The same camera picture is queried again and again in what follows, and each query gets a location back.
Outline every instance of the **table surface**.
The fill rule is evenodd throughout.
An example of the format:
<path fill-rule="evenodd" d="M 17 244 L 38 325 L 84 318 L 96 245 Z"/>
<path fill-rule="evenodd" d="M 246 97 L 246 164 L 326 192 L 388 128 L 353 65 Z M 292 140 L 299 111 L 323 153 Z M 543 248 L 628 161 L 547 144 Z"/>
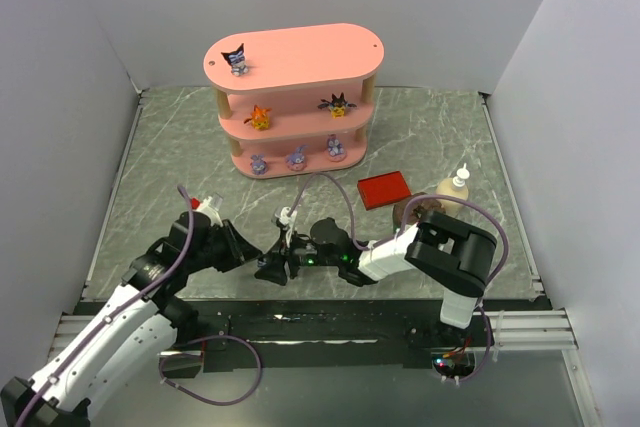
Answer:
<path fill-rule="evenodd" d="M 363 161 L 334 172 L 345 187 L 357 218 L 357 236 L 377 239 L 392 231 L 391 206 L 366 212 L 357 191 L 359 179 L 400 170 L 412 192 L 433 192 L 464 162 L 471 171 L 469 199 L 485 207 L 505 227 L 511 255 L 487 289 L 493 299 L 536 296 L 505 177 L 491 139 L 481 98 L 472 92 L 417 88 L 378 88 Z M 276 239 L 270 219 L 290 205 L 306 176 L 253 180 L 234 167 L 218 123 L 210 87 L 152 89 L 143 94 L 143 110 L 118 186 L 96 263 L 85 291 L 87 299 L 106 299 L 130 262 L 168 233 L 184 209 L 176 191 L 183 183 L 192 196 L 218 192 L 222 215 L 262 250 Z M 301 232 L 331 216 L 348 225 L 337 189 L 318 179 L 305 194 L 298 216 Z M 459 218 L 496 234 L 479 214 L 463 209 Z M 500 256 L 496 251 L 496 260 Z M 213 269 L 193 275 L 180 296 L 188 299 L 388 299 L 442 297 L 442 287 L 421 272 L 390 276 L 373 286 L 354 287 L 335 268 L 303 269 L 286 287 L 256 280 L 255 262 L 226 274 Z"/>
<path fill-rule="evenodd" d="M 207 398 L 230 400 L 255 371 L 199 374 L 181 382 Z M 398 365 L 268 368 L 240 404 L 216 408 L 161 385 L 157 361 L 109 399 L 92 427 L 580 427 L 561 352 L 501 352 L 459 389 L 433 371 Z"/>

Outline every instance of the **orange figurine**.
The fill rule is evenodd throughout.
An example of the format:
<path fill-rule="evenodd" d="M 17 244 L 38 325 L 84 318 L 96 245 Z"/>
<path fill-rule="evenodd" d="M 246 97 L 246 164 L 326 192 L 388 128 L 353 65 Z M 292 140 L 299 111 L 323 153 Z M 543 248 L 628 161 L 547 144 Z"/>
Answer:
<path fill-rule="evenodd" d="M 256 130 L 267 130 L 269 128 L 269 114 L 267 112 L 271 112 L 271 109 L 261 109 L 254 105 L 251 117 L 245 119 L 244 123 L 251 122 L 251 125 Z"/>

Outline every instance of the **purple figurine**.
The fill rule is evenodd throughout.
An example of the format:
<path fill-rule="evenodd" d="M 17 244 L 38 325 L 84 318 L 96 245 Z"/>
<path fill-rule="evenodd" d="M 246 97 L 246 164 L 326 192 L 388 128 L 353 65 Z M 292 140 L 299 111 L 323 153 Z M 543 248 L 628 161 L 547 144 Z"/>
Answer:
<path fill-rule="evenodd" d="M 264 155 L 252 155 L 251 160 L 251 172 L 253 172 L 254 175 L 263 175 L 269 170 L 267 163 L 264 161 Z"/>
<path fill-rule="evenodd" d="M 289 154 L 285 157 L 287 167 L 290 170 L 299 172 L 301 170 L 304 170 L 304 168 L 307 166 L 307 158 L 302 153 L 302 151 L 306 147 L 307 147 L 306 145 L 301 145 L 296 149 L 296 151 L 293 154 Z"/>
<path fill-rule="evenodd" d="M 327 139 L 327 156 L 331 162 L 341 162 L 347 157 L 347 151 L 336 138 L 336 134 L 331 134 Z"/>

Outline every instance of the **gray marble floor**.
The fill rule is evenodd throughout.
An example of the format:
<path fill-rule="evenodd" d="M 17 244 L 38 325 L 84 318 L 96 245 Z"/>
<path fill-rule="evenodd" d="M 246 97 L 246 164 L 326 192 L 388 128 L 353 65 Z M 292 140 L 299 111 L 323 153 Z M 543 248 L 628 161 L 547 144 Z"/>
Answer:
<path fill-rule="evenodd" d="M 358 195 L 359 179 L 402 171 L 412 192 L 433 192 L 438 182 L 466 162 L 471 171 L 470 200 L 484 206 L 505 226 L 511 256 L 489 286 L 490 298 L 533 298 L 531 272 L 519 235 L 504 175 L 482 110 L 471 92 L 380 88 L 369 126 L 369 150 L 355 167 L 335 172 L 355 206 L 357 235 L 376 239 L 391 232 L 391 207 L 366 212 Z M 211 88 L 163 88 L 144 94 L 143 111 L 125 164 L 118 195 L 85 292 L 104 299 L 131 260 L 155 239 L 166 235 L 184 209 L 176 184 L 203 197 L 224 197 L 222 214 L 254 245 L 266 250 L 277 229 L 270 223 L 276 207 L 289 205 L 306 176 L 252 180 L 235 170 L 217 121 Z M 308 232 L 316 220 L 332 216 L 347 226 L 348 214 L 333 185 L 319 179 L 305 194 L 299 228 Z M 495 233 L 475 213 L 459 218 Z M 253 277 L 255 262 L 221 274 L 213 269 L 194 275 L 184 298 L 326 299 L 439 298 L 442 289 L 418 271 L 388 277 L 357 288 L 339 279 L 334 269 L 303 269 L 280 287 Z"/>

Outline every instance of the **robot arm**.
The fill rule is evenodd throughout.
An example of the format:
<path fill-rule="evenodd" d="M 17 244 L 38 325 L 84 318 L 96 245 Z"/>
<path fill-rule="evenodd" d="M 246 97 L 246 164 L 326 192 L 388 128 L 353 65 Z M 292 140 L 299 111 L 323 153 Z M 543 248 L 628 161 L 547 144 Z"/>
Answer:
<path fill-rule="evenodd" d="M 288 209 L 275 215 L 278 240 L 258 260 L 255 277 L 278 285 L 295 278 L 301 267 L 335 266 L 338 276 L 357 287 L 418 269 L 444 287 L 441 322 L 466 329 L 478 299 L 484 295 L 496 250 L 489 232 L 436 211 L 383 241 L 357 242 L 332 218 L 316 222 L 309 236 L 293 229 Z"/>
<path fill-rule="evenodd" d="M 428 211 L 401 235 L 363 252 L 358 269 L 378 281 L 417 268 L 444 287 L 440 321 L 466 329 L 484 295 L 496 245 L 489 232 Z"/>
<path fill-rule="evenodd" d="M 105 307 L 52 362 L 29 381 L 14 378 L 1 398 L 9 426 L 16 424 L 27 403 L 43 386 L 42 398 L 31 410 L 25 426 L 88 426 L 113 392 L 176 340 L 191 338 L 197 312 L 175 297 L 189 275 L 214 267 L 227 272 L 257 258 L 261 252 L 243 239 L 231 222 L 221 220 L 212 198 L 197 206 L 193 236 L 187 254 L 175 273 L 117 315 L 112 312 L 163 276 L 186 243 L 189 220 L 183 213 L 167 237 L 158 239 L 135 259 Z M 105 321 L 96 335 L 92 331 Z M 80 345 L 81 352 L 62 374 L 54 372 Z"/>

